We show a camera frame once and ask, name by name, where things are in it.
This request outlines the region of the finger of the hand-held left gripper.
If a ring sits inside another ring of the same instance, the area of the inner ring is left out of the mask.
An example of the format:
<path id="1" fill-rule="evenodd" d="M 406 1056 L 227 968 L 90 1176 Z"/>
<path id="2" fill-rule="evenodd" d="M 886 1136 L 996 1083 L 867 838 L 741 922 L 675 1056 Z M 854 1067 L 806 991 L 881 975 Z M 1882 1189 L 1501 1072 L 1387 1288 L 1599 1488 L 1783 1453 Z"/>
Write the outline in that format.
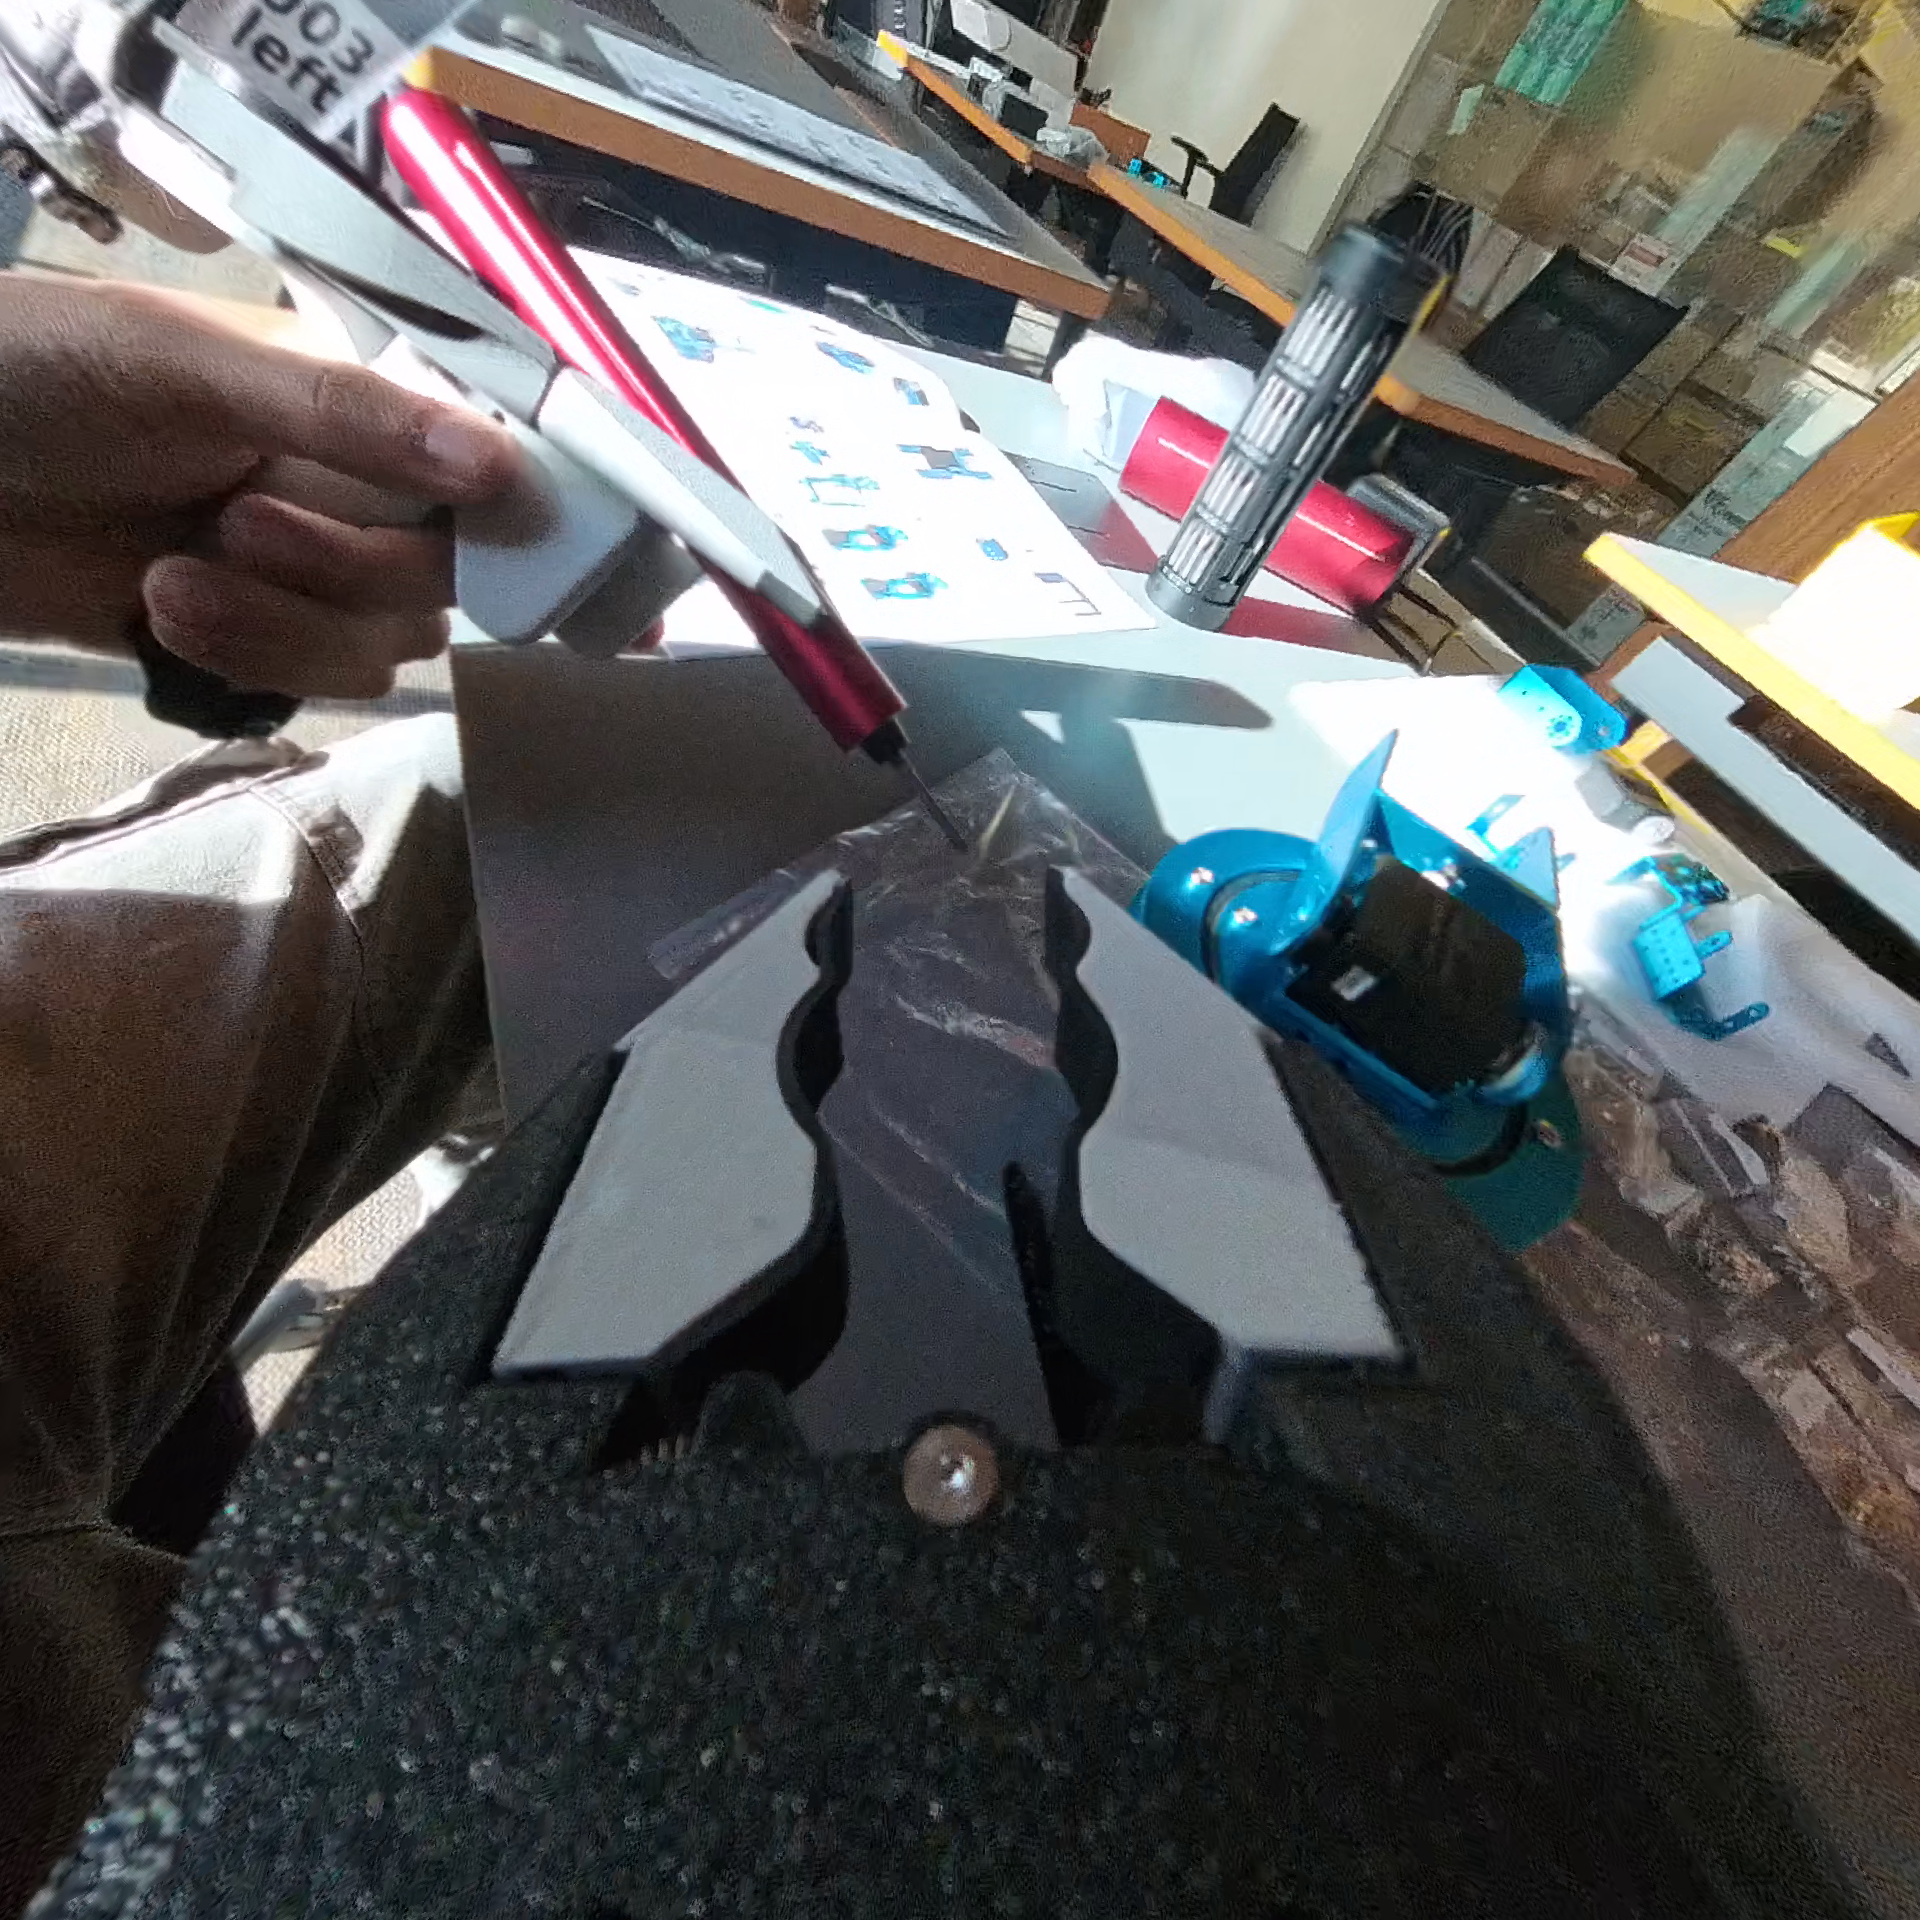
<path id="1" fill-rule="evenodd" d="M 682 540 L 723 586 L 742 588 L 804 630 L 823 627 L 821 589 L 778 520 L 602 382 L 575 367 L 556 373 L 535 429 Z"/>

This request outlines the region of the red electric screwdriver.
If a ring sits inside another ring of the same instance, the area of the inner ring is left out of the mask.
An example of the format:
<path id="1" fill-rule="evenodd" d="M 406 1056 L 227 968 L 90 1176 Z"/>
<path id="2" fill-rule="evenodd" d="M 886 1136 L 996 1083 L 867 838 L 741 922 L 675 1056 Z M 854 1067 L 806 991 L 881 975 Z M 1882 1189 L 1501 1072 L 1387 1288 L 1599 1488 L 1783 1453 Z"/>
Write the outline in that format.
<path id="1" fill-rule="evenodd" d="M 650 426 L 647 448 L 727 532 L 723 543 L 702 536 L 690 546 L 833 740 L 895 768 L 948 846 L 962 850 L 967 836 L 909 756 L 895 683 L 821 602 L 794 543 L 739 492 L 702 428 L 468 117 L 406 87 L 382 107 L 380 131 L 399 179 L 441 221 L 462 261 L 593 384 L 602 411 L 618 400 Z"/>

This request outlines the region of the blue toy robot arm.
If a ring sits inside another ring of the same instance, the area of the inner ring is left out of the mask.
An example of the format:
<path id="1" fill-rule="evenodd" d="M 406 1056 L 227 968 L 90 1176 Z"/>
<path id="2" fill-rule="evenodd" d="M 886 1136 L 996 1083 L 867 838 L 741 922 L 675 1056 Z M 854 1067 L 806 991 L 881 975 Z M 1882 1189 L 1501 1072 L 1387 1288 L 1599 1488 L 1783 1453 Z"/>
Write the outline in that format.
<path id="1" fill-rule="evenodd" d="M 1270 1031 L 1307 1045 L 1510 1252 L 1577 1208 L 1583 1143 L 1550 829 L 1479 853 L 1391 799 L 1387 731 L 1314 838 L 1179 844 L 1131 911 Z"/>

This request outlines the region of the large clear plastic bag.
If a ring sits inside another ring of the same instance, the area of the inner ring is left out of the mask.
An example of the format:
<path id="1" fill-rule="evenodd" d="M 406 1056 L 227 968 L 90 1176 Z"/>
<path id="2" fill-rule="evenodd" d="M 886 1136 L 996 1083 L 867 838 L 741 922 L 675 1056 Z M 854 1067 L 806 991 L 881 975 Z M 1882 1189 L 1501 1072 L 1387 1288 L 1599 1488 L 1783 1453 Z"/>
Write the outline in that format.
<path id="1" fill-rule="evenodd" d="M 839 872 L 853 965 L 828 1130 L 893 1200 L 957 1236 L 999 1207 L 1009 1163 L 1042 1189 L 1059 1174 L 1071 1099 L 1053 1067 L 1046 872 L 1084 870 L 1126 904 L 1145 866 L 1009 749 L 973 759 L 938 797 L 967 850 L 948 847 L 919 807 L 899 807 L 666 933 L 647 963 L 682 986 L 802 884 Z"/>

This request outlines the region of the white desk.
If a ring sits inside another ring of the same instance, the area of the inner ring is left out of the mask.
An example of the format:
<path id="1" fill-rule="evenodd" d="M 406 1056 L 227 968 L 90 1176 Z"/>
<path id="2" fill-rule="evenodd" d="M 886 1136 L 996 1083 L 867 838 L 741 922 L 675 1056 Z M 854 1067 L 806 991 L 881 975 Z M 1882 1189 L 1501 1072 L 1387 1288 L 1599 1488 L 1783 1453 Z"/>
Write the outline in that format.
<path id="1" fill-rule="evenodd" d="M 682 598 L 663 656 L 462 640 L 470 862 L 502 1096 L 529 1112 L 658 974 L 643 944 L 721 904 L 828 829 L 881 810 L 745 646 L 713 589 Z M 1302 829 L 1350 765 L 1290 695 L 1311 682 L 1490 678 L 1450 640 L 1414 678 L 1302 591 L 1255 595 L 1249 634 L 1172 628 L 971 642 L 892 661 L 927 765 L 1009 749 L 1145 863 L 1221 826 Z M 1622 1397 L 1667 1476 L 1759 1688 L 1767 1739 L 1877 1915 L 1918 1915 L 1915 1602 L 1838 1522 L 1758 1395 L 1708 1342 L 1705 1293 L 1591 1163 L 1571 1226 L 1523 1258 Z"/>

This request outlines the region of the long orange-edged desk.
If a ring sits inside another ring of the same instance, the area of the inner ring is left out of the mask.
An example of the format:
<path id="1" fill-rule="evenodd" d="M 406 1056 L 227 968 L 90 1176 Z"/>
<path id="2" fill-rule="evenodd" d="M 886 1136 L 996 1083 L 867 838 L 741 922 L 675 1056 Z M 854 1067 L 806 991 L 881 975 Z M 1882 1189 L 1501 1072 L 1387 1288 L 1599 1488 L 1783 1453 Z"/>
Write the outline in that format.
<path id="1" fill-rule="evenodd" d="M 1081 187 L 1114 204 L 1125 234 L 1134 229 L 1153 234 L 1165 250 L 1249 302 L 1263 320 L 1275 324 L 1291 320 L 1311 278 L 1307 255 L 1261 230 L 1193 206 L 1165 187 L 1148 186 L 1110 162 L 1075 167 L 1055 160 L 1033 139 L 995 122 L 967 87 L 915 42 L 878 31 L 878 47 L 973 132 L 987 138 L 1020 172 Z M 1630 469 L 1615 455 L 1581 439 L 1573 428 L 1550 420 L 1425 333 L 1398 350 L 1377 386 L 1377 400 L 1409 422 L 1499 451 L 1550 474 L 1596 485 L 1630 478 Z"/>

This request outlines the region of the printed instruction sheet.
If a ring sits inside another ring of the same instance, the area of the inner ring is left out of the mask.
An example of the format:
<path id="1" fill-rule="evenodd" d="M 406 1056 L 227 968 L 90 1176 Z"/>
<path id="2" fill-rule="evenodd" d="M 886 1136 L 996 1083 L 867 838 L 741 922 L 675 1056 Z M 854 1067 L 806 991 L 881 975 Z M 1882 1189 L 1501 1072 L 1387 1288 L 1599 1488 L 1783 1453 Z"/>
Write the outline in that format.
<path id="1" fill-rule="evenodd" d="M 906 352 L 766 294 L 573 252 L 863 644 L 1140 634 L 1153 614 Z"/>

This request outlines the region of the white crumpled wrapper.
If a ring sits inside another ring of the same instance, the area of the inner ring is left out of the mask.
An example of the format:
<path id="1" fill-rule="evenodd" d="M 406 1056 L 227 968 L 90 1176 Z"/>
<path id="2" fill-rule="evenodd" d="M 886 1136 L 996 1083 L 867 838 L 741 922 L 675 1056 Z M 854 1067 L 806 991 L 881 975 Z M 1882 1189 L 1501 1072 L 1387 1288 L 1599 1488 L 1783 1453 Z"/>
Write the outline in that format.
<path id="1" fill-rule="evenodd" d="M 1185 389 L 1186 365 L 1174 352 L 1087 331 L 1050 364 L 1045 382 L 1062 410 L 1071 451 L 1115 474 L 1154 407 Z"/>

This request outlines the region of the white foam sheet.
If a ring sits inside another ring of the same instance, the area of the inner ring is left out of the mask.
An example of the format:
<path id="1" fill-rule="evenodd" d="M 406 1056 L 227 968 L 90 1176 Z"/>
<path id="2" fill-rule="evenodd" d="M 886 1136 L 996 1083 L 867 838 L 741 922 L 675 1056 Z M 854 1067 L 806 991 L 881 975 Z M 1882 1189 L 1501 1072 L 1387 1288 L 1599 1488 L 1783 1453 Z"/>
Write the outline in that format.
<path id="1" fill-rule="evenodd" d="M 1339 765 L 1396 733 L 1382 789 L 1463 846 L 1473 847 L 1469 816 L 1492 797 L 1546 797 L 1564 862 L 1564 954 L 1581 1008 L 1631 1032 L 1724 1118 L 1765 1118 L 1786 1132 L 1807 1103 L 1838 1091 L 1915 1140 L 1915 1002 L 1874 975 L 1710 828 L 1671 823 L 1662 844 L 1650 840 L 1652 799 L 1634 795 L 1604 756 L 1566 756 L 1530 733 L 1501 709 L 1492 678 L 1311 682 L 1290 704 Z M 1630 936 L 1662 892 L 1650 882 L 1614 886 L 1614 876 L 1658 853 L 1692 854 L 1730 888 L 1730 901 L 1710 907 L 1694 933 L 1726 928 L 1734 936 L 1703 979 L 1715 1012 L 1730 1015 L 1749 1002 L 1769 1005 L 1767 1021 L 1738 1038 L 1699 1039 L 1647 996 Z"/>

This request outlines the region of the grey screwdriver bit holder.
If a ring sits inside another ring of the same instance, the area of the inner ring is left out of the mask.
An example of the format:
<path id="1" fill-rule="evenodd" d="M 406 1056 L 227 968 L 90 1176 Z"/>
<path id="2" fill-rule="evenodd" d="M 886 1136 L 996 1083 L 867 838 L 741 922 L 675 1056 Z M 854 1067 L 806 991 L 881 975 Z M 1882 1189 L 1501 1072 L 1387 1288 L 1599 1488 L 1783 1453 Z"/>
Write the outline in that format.
<path id="1" fill-rule="evenodd" d="M 1450 286 L 1428 254 L 1348 224 L 1314 262 L 1255 392 L 1196 492 L 1148 598 L 1217 634 Z"/>

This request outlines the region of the black office chair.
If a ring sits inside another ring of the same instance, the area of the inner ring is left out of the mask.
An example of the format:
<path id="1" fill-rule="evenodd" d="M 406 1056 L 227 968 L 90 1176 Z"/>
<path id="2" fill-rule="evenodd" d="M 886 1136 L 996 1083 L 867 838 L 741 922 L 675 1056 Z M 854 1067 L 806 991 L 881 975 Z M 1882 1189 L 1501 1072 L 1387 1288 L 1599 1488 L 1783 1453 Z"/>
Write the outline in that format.
<path id="1" fill-rule="evenodd" d="M 1301 119 L 1270 103 L 1225 162 L 1211 160 L 1197 141 L 1174 134 L 1170 144 L 1185 157 L 1174 190 L 1191 200 L 1196 186 L 1207 186 L 1207 206 L 1217 215 L 1233 224 L 1249 224 L 1277 179 L 1298 132 Z"/>

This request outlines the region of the small grey device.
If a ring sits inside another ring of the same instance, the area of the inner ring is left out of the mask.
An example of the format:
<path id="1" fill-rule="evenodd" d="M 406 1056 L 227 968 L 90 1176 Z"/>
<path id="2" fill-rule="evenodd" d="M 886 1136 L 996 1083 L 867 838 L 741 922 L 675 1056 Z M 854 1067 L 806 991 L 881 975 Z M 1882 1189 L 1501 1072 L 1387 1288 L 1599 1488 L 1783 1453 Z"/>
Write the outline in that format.
<path id="1" fill-rule="evenodd" d="M 1413 571 L 1427 570 L 1454 535 L 1452 518 L 1442 509 L 1390 474 L 1363 474 L 1348 483 L 1346 495 L 1404 536 L 1395 586 Z"/>

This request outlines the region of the yellow plastic bin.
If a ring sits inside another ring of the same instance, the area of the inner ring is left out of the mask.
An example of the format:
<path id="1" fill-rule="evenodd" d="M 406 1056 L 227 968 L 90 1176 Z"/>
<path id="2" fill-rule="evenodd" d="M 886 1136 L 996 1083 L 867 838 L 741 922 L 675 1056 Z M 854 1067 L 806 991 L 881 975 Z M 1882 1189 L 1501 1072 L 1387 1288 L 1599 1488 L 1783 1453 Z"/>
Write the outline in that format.
<path id="1" fill-rule="evenodd" d="M 1769 621 L 1781 658 L 1860 712 L 1887 712 L 1915 699 L 1915 526 L 1915 511 L 1863 520 Z"/>

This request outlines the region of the blue perforated metal bracket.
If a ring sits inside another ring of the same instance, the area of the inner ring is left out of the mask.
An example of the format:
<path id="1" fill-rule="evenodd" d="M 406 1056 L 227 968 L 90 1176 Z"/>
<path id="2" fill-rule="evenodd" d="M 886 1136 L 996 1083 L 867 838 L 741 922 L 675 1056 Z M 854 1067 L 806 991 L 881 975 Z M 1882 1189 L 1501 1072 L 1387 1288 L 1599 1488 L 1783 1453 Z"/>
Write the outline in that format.
<path id="1" fill-rule="evenodd" d="M 1682 853 L 1644 854 L 1614 876 L 1614 886 L 1644 882 L 1662 892 L 1662 903 L 1641 916 L 1630 936 L 1647 996 L 1675 1026 L 1705 1042 L 1724 1042 L 1767 1021 L 1769 1003 L 1763 999 L 1718 1015 L 1703 991 L 1708 963 L 1734 936 L 1726 928 L 1695 934 L 1694 925 L 1710 907 L 1727 904 L 1726 880 Z"/>

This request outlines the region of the blue round-ended metal bracket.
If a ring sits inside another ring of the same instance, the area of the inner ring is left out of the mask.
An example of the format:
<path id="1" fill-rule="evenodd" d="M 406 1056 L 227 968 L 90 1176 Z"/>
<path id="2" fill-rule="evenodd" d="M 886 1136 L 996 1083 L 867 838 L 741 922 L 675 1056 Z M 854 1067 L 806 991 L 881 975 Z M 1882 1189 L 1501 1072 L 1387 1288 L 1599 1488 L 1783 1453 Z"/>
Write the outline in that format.
<path id="1" fill-rule="evenodd" d="M 1625 742 L 1625 712 L 1564 664 L 1530 662 L 1498 688 L 1498 699 L 1542 746 L 1586 759 Z"/>

